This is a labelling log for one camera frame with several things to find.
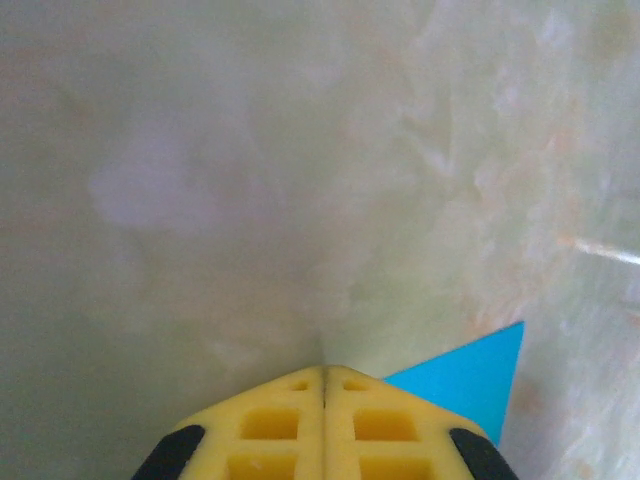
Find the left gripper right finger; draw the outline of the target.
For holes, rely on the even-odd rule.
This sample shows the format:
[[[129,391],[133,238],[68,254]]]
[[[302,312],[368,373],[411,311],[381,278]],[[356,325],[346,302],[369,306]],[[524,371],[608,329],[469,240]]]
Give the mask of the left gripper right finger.
[[[471,420],[354,369],[325,369],[326,479],[515,479]]]

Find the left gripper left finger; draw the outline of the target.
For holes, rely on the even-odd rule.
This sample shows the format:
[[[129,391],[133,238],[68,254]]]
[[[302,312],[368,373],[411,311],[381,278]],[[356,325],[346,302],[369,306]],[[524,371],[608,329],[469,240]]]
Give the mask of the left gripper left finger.
[[[180,421],[135,479],[320,479],[324,369],[284,375]]]

